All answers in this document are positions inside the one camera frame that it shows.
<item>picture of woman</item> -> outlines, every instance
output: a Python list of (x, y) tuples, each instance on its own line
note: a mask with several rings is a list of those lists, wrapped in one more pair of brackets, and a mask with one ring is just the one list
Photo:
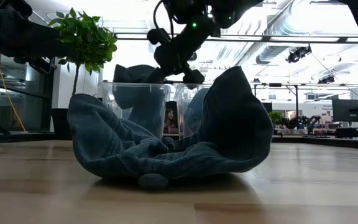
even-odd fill
[(165, 120), (164, 120), (164, 133), (179, 133), (178, 130), (178, 115), (176, 112), (176, 102), (167, 103), (165, 110)]

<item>yellow cable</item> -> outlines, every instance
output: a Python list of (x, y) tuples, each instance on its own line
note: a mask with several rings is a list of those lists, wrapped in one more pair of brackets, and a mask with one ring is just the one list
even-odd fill
[(15, 112), (16, 118), (19, 120), (20, 125), (22, 126), (23, 131), (25, 131), (23, 122), (22, 122), (22, 120), (20, 119), (19, 115), (17, 114), (17, 111), (16, 111), (16, 109), (15, 109), (15, 106), (14, 106), (13, 103), (12, 103), (11, 96), (9, 95), (9, 92), (7, 91), (6, 84), (5, 84), (5, 79), (4, 79), (4, 76), (2, 75), (1, 67), (0, 67), (0, 76), (1, 76), (1, 79), (2, 79), (2, 84), (4, 85), (4, 88), (5, 88), (5, 91), (6, 91), (7, 99), (9, 100), (9, 102), (10, 102), (10, 104), (11, 104), (11, 107), (12, 107), (12, 109), (13, 109), (13, 112)]

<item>ceiling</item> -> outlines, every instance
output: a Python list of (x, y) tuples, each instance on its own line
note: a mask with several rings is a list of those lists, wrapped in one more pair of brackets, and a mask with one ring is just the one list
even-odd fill
[[(34, 14), (31, 20), (46, 24), (55, 12), (86, 11), (102, 16), (103, 26), (115, 33), (146, 34), (154, 28), (152, 13), (157, 0), (27, 0)], [(160, 27), (170, 24), (163, 7), (157, 12)], [(183, 26), (175, 24), (175, 33)], [(309, 35), (358, 36), (358, 29), (349, 8), (338, 4), (313, 4), (311, 0), (265, 0), (249, 9), (242, 19), (227, 30), (226, 35)], [(104, 76), (112, 77), (116, 63), (123, 66), (140, 63), (157, 66), (153, 59), (155, 46), (146, 40), (120, 40), (114, 60), (106, 65)], [(240, 65), (251, 81), (317, 83), (330, 72), (339, 82), (358, 83), (358, 44), (311, 44), (313, 55), (298, 63), (287, 63), (289, 50), (304, 44), (253, 42), (205, 42), (197, 51), (198, 59), (191, 62), (200, 69), (207, 81), (213, 81), (225, 69)], [(181, 76), (171, 77), (181, 80)]]

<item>exposed ductwork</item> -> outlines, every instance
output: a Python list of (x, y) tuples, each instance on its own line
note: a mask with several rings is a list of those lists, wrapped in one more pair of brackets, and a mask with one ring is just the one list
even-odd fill
[[(264, 35), (307, 35), (312, 32), (312, 30), (307, 29), (309, 28), (307, 26), (299, 29), (292, 24), (299, 19), (299, 17), (293, 15), (293, 11), (304, 4), (308, 4), (308, 2), (305, 0), (289, 1), (287, 6), (268, 24)], [(242, 65), (253, 58), (256, 59), (257, 64), (266, 65), (287, 48), (288, 46), (268, 46), (266, 43), (254, 43), (236, 65)]]

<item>computer monitor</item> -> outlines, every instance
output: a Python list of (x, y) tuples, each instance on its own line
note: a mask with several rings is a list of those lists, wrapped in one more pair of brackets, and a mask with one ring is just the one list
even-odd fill
[(272, 103), (262, 103), (268, 113), (273, 111)]
[(334, 121), (358, 122), (358, 100), (333, 100)]

